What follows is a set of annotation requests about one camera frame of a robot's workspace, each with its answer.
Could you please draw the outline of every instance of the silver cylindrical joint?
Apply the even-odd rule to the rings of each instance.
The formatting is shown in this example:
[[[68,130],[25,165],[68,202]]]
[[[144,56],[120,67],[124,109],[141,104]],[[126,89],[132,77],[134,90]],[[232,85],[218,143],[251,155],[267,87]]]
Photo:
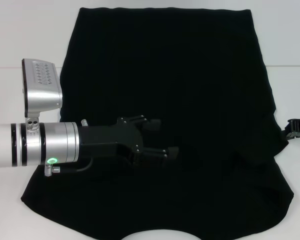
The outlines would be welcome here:
[[[72,163],[79,156],[79,133],[75,122],[45,123],[46,162]]]

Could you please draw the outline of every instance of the black cloth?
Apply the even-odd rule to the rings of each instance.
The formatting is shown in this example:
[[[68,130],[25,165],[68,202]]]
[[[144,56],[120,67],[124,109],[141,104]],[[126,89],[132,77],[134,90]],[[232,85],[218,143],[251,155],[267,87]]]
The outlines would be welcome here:
[[[81,8],[61,72],[61,121],[162,119],[149,147],[179,146],[163,169],[96,159],[44,176],[22,201],[99,240],[169,229],[231,240],[286,215],[293,192],[274,156],[281,138],[250,10]]]

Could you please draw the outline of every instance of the white wall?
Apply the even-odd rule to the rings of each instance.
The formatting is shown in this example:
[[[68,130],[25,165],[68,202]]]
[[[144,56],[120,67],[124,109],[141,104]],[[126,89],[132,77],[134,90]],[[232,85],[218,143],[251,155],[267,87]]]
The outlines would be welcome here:
[[[0,123],[24,121],[23,58],[53,62],[61,70],[80,7],[251,9],[281,128],[300,118],[300,0],[0,0]],[[56,111],[41,115],[56,122]],[[278,226],[250,240],[300,240],[300,139],[276,157],[295,198]],[[35,167],[0,168],[0,240],[90,239],[29,210],[20,200]],[[173,232],[135,239],[191,240]]]

